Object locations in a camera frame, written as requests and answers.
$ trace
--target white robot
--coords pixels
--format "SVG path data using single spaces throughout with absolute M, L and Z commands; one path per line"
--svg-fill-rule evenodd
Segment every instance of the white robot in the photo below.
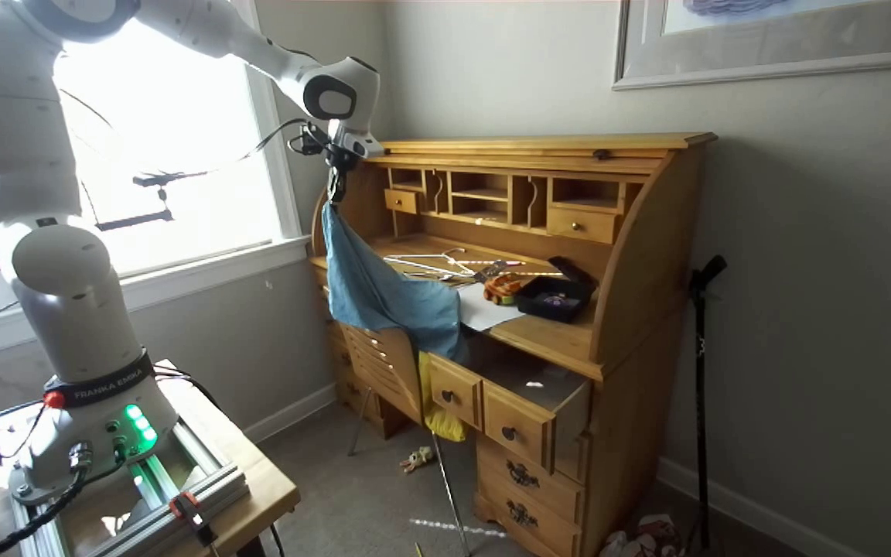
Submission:
M 38 435 L 22 454 L 16 499 L 32 503 L 55 499 L 72 478 L 72 464 L 102 473 L 115 456 L 152 452 L 175 427 L 175 409 L 152 379 L 105 244 L 68 226 L 81 202 L 54 62 L 63 39 L 102 39 L 128 17 L 189 49 L 235 56 L 276 80 L 324 124 L 313 125 L 313 140 L 332 166 L 332 193 L 340 193 L 344 173 L 359 157 L 381 151 L 369 133 L 377 72 L 359 57 L 320 64 L 304 53 L 276 49 L 229 0 L 0 0 L 0 263 L 55 369 Z

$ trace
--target roll-top desk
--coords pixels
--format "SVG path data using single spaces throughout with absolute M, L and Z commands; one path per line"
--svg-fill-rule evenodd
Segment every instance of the roll-top desk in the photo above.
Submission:
M 428 257 L 428 275 L 570 257 L 597 281 L 577 321 L 516 315 L 469 334 L 466 362 L 423 355 L 434 402 L 475 431 L 478 510 L 532 552 L 597 552 L 655 476 L 712 140 L 419 140 L 349 173 L 340 217 L 381 252 Z M 313 257 L 324 284 L 320 219 Z M 332 325 L 332 341 L 367 421 L 386 435 L 419 421 L 403 330 Z

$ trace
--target framed picture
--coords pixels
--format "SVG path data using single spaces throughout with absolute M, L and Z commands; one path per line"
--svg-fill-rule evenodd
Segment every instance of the framed picture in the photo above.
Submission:
M 618 0 L 617 89 L 891 68 L 891 0 Z

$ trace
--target blue towel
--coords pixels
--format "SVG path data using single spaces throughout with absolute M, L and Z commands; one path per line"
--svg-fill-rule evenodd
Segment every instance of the blue towel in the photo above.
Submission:
M 349 328 L 403 328 L 414 349 L 454 357 L 460 304 L 450 284 L 401 275 L 339 213 L 322 207 L 329 311 Z

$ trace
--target tall black stand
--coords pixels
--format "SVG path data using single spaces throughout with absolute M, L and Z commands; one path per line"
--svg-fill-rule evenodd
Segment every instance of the tall black stand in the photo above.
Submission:
M 700 502 L 700 545 L 712 548 L 712 499 L 708 499 L 708 456 L 706 456 L 706 286 L 728 270 L 724 257 L 712 257 L 690 278 L 697 309 L 697 502 Z

